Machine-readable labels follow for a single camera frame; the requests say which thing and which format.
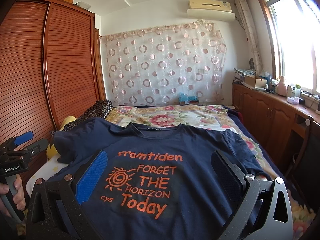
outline navy blue t-shirt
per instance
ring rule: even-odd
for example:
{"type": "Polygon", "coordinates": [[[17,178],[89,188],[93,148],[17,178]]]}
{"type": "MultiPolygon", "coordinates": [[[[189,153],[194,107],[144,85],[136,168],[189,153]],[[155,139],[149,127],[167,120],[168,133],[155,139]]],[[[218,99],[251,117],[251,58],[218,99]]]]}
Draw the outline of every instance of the navy blue t-shirt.
{"type": "Polygon", "coordinates": [[[265,175],[254,154],[231,130],[180,124],[126,128],[90,118],[57,131],[54,145],[70,165],[53,179],[74,172],[104,150],[108,165],[82,208],[105,239],[214,239],[232,213],[211,164],[219,149],[244,174],[265,175]]]}

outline floral blanket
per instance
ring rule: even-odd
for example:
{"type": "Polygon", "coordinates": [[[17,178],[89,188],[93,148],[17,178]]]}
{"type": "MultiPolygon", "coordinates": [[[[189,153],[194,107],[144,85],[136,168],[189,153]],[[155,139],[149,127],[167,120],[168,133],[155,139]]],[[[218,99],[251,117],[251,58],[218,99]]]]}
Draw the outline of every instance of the floral blanket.
{"type": "MultiPolygon", "coordinates": [[[[239,127],[228,116],[228,110],[223,106],[186,105],[150,108],[118,106],[111,110],[107,120],[123,127],[126,127],[130,122],[134,122],[155,127],[171,127],[182,123],[209,130],[223,131],[231,129],[233,132],[238,133],[247,143],[249,149],[254,152],[263,170],[268,173],[272,179],[278,177],[263,157],[259,145],[242,133],[239,127]]],[[[288,194],[293,218],[293,239],[299,239],[316,215],[312,210],[309,212],[306,206],[299,205],[299,203],[292,198],[290,190],[288,190],[288,194]]]]}

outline wardrobe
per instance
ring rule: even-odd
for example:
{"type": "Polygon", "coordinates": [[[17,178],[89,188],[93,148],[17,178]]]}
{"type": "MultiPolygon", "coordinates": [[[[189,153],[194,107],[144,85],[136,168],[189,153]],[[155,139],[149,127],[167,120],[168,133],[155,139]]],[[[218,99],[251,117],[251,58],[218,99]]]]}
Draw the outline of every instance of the wardrobe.
{"type": "MultiPolygon", "coordinates": [[[[33,141],[49,139],[65,117],[105,99],[97,42],[87,10],[62,0],[15,2],[0,25],[0,143],[29,130],[33,141]]],[[[45,161],[45,153],[34,157],[24,184],[45,161]]]]}

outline air conditioner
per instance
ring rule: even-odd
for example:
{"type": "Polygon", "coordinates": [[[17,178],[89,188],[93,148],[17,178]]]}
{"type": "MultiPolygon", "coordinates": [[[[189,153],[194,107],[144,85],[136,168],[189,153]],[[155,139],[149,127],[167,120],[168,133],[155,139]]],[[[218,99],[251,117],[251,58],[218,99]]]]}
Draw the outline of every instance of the air conditioner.
{"type": "Polygon", "coordinates": [[[188,18],[231,22],[236,15],[230,3],[217,0],[189,0],[188,18]]]}

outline window curtain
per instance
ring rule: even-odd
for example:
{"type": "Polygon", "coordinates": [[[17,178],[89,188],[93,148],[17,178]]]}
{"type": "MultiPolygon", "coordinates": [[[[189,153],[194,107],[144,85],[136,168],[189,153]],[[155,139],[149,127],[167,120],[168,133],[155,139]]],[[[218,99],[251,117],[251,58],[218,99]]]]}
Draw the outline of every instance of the window curtain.
{"type": "Polygon", "coordinates": [[[179,93],[222,103],[227,48],[216,24],[146,28],[104,36],[101,43],[115,105],[174,105],[179,93]]]}
{"type": "Polygon", "coordinates": [[[262,71],[262,64],[259,56],[258,38],[249,6],[246,0],[236,0],[236,6],[253,53],[254,68],[257,71],[257,75],[260,75],[262,71]]]}

